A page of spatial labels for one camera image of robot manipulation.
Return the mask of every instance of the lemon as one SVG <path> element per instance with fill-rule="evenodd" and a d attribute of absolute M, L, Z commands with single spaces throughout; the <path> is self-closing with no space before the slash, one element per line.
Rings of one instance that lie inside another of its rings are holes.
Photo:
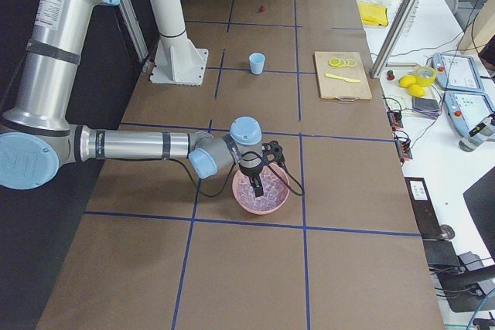
<path fill-rule="evenodd" d="M 413 97 L 423 97 L 425 95 L 425 88 L 420 87 L 417 84 L 411 84 L 408 87 L 408 91 Z"/>
<path fill-rule="evenodd" d="M 416 77 L 414 75 L 404 75 L 399 80 L 399 85 L 403 88 L 410 87 L 412 84 L 416 84 Z"/>

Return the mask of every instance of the yellow knife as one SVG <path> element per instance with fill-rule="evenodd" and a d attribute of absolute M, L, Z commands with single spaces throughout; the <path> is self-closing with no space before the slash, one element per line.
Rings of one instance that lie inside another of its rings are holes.
<path fill-rule="evenodd" d="M 339 75 L 333 75 L 332 73 L 326 73 L 325 77 L 329 77 L 331 79 L 340 79 L 346 81 L 347 83 L 360 83 L 359 79 L 351 79 L 350 77 L 340 77 Z"/>

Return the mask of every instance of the yellow cloth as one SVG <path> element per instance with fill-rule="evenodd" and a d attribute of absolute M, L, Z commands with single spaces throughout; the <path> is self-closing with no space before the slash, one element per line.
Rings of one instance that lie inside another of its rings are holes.
<path fill-rule="evenodd" d="M 357 7 L 361 21 L 365 25 L 387 26 L 387 9 L 383 5 L 358 2 Z"/>

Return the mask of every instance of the white pole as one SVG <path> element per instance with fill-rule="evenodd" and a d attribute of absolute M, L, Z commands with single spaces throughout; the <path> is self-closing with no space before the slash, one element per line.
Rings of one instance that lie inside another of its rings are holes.
<path fill-rule="evenodd" d="M 150 0 L 160 41 L 151 81 L 200 85 L 203 82 L 208 51 L 196 49 L 187 39 L 180 0 Z"/>

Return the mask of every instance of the white table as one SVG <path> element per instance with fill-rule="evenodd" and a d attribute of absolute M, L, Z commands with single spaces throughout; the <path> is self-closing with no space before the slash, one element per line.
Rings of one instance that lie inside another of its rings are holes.
<path fill-rule="evenodd" d="M 376 56 L 388 33 L 391 22 L 398 10 L 401 0 L 358 0 L 375 2 L 388 8 L 389 26 L 364 26 L 370 51 Z M 452 12 L 444 0 L 419 0 L 413 17 L 407 22 L 392 55 L 407 53 L 413 49 L 432 47 L 432 49 L 417 51 L 403 56 L 392 56 L 388 62 L 417 63 L 425 65 L 428 58 L 436 52 L 456 49 L 463 31 L 459 27 Z M 477 59 L 476 64 L 482 76 L 487 71 Z M 398 86 L 398 78 L 408 72 L 407 68 L 393 69 L 396 80 L 387 81 L 386 71 L 381 74 L 381 85 L 387 97 L 398 99 L 403 107 L 411 107 L 411 96 L 407 90 Z M 487 81 L 486 92 L 495 102 L 495 85 Z M 426 97 L 440 99 L 431 88 Z M 432 120 L 410 111 L 404 112 L 403 123 L 405 132 L 412 142 L 432 123 Z M 406 177 L 422 177 L 430 193 L 432 204 L 440 224 L 448 224 L 456 231 L 452 244 L 457 254 L 472 251 L 480 257 L 488 257 L 489 253 L 466 207 L 463 193 L 492 167 L 495 166 L 495 143 L 485 143 L 474 152 L 460 150 L 460 136 L 454 129 L 445 107 L 442 115 L 429 128 L 425 135 L 418 140 L 412 149 L 413 160 L 405 162 L 402 170 Z M 485 265 L 493 264 L 486 260 Z M 440 299 L 443 320 L 446 324 L 462 325 L 469 321 L 472 313 L 454 313 L 446 300 Z M 487 311 L 480 314 L 488 317 Z"/>

